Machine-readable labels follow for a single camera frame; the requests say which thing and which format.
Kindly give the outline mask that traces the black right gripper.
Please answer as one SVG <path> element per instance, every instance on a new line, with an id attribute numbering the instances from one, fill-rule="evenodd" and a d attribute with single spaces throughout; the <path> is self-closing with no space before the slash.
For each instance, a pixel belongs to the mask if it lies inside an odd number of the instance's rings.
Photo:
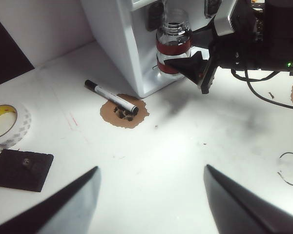
<path id="1" fill-rule="evenodd" d="M 209 49 L 209 60 L 203 59 L 201 51 L 188 58 L 171 58 L 164 64 L 193 83 L 201 87 L 203 94 L 208 94 L 218 67 L 236 71 L 264 70 L 288 72 L 293 76 L 293 39 L 254 34 L 237 33 L 217 36 L 213 23 L 192 31 L 191 45 Z"/>

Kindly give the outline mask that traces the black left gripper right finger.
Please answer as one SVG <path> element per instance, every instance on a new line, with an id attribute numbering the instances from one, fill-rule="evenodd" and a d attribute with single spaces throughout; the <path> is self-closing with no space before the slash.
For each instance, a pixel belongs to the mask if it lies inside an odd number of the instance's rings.
<path id="1" fill-rule="evenodd" d="M 293 234 L 293 215 L 211 165 L 204 168 L 209 208 L 220 234 Z"/>

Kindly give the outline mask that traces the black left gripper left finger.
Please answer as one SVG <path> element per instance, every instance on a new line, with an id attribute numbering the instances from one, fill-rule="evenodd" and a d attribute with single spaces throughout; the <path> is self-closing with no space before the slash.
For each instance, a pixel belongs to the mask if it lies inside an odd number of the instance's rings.
<path id="1" fill-rule="evenodd" d="M 92 168 L 43 202 L 0 225 L 0 234 L 85 234 L 95 213 L 101 170 Z"/>

